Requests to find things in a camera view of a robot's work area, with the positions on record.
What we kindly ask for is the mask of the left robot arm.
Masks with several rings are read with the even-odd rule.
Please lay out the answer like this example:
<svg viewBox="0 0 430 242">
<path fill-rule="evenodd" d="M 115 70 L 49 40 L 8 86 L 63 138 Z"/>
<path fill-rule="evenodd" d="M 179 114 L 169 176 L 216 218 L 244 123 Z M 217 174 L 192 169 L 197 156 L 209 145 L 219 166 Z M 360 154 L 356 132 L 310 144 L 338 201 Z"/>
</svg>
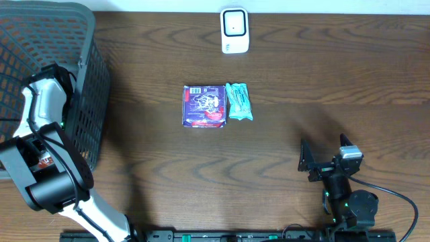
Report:
<svg viewBox="0 0 430 242">
<path fill-rule="evenodd" d="M 86 160 L 61 123 L 77 78 L 57 64 L 24 80 L 24 109 L 1 162 L 26 204 L 74 220 L 98 241 L 145 241 L 129 218 L 95 190 Z"/>
</svg>

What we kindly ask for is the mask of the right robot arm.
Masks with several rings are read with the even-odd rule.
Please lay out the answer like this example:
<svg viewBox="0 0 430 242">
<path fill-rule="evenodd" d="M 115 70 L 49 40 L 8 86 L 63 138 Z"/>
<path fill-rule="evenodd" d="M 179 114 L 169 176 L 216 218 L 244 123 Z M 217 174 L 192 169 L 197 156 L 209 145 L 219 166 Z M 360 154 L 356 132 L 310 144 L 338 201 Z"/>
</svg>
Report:
<svg viewBox="0 0 430 242">
<path fill-rule="evenodd" d="M 325 202 L 331 209 L 336 225 L 346 229 L 366 229 L 375 225 L 378 211 L 377 195 L 366 190 L 351 189 L 349 181 L 359 171 L 363 153 L 353 145 L 346 135 L 340 135 L 339 152 L 332 160 L 318 163 L 312 155 L 308 143 L 300 141 L 300 159 L 298 171 L 308 173 L 308 181 L 323 183 Z"/>
</svg>

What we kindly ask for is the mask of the orange Top snack bar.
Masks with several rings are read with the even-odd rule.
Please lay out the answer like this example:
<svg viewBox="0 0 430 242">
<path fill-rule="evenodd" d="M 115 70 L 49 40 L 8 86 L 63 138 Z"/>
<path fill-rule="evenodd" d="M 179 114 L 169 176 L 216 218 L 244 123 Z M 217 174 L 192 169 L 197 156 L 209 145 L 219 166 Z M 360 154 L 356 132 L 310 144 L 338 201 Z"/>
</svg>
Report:
<svg viewBox="0 0 430 242">
<path fill-rule="evenodd" d="M 54 163 L 49 152 L 42 153 L 38 159 L 37 168 L 44 169 Z"/>
</svg>

